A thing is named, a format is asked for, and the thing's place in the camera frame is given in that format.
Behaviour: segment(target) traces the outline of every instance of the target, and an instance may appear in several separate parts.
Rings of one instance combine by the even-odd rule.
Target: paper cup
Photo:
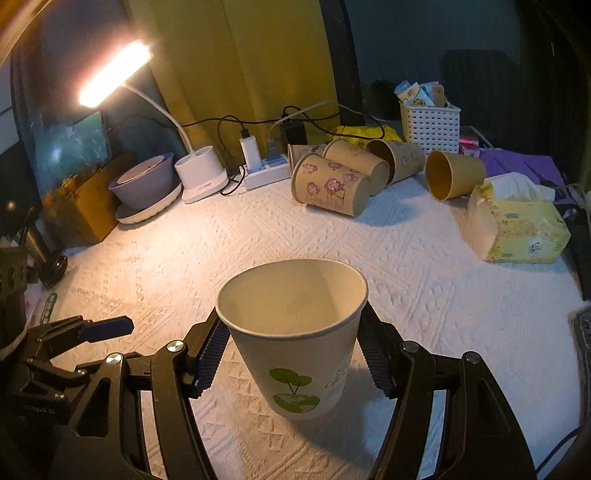
[[[290,170],[293,172],[297,163],[302,157],[305,157],[308,153],[315,153],[316,155],[322,155],[326,144],[322,145],[287,145],[287,161],[290,165]]]
[[[388,185],[416,175],[425,167],[425,152],[416,143],[372,140],[366,149],[390,165]]]
[[[216,310],[269,406],[308,420],[339,401],[367,299],[367,282],[353,267],[288,260],[232,278]]]
[[[300,203],[356,217],[367,207],[371,180],[340,163],[305,155],[291,175],[291,194]]]
[[[381,192],[388,183],[388,162],[346,140],[333,140],[326,146],[322,156],[367,175],[371,180],[372,196]]]
[[[429,191],[440,202],[471,193],[486,178],[480,159],[437,150],[427,157],[425,172]]]

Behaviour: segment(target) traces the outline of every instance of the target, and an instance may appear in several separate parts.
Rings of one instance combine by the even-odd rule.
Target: tissue
[[[486,179],[468,203],[468,244],[487,262],[554,262],[570,232],[553,200],[553,189],[521,173]]]
[[[515,202],[553,202],[556,191],[550,187],[536,185],[522,173],[511,172],[484,181],[484,188],[491,186],[496,199]]]

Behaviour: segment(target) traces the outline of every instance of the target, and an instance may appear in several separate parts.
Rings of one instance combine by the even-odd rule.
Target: black mount
[[[84,341],[132,330],[127,317],[95,323],[74,317],[27,332],[0,364],[0,378],[7,379],[0,395],[0,467],[4,464],[15,478],[155,478],[149,473],[141,416],[140,391],[150,390],[168,478],[217,478],[189,404],[211,385],[228,341],[229,331],[215,310],[183,340],[154,355],[112,353],[74,372],[50,363]],[[416,342],[403,341],[369,303],[358,339],[376,386],[398,398],[370,479],[417,478],[435,390],[446,390],[447,401],[430,479],[536,478],[519,424],[480,355],[432,355]]]

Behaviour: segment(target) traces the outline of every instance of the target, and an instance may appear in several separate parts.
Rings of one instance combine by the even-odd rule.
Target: white plate
[[[153,217],[157,213],[162,212],[162,210],[173,203],[180,195],[182,189],[183,184],[179,181],[177,187],[172,192],[145,210],[136,210],[122,203],[115,212],[115,218],[117,218],[120,223],[124,223],[126,225],[143,222],[144,220]]]

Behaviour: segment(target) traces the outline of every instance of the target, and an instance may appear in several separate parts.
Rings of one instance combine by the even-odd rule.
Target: white charger
[[[256,138],[253,137],[246,129],[242,131],[240,145],[242,146],[242,151],[244,152],[244,159],[246,160],[246,166],[248,167],[248,170],[262,170],[263,166],[261,161],[261,153],[259,152],[258,145],[256,144]]]

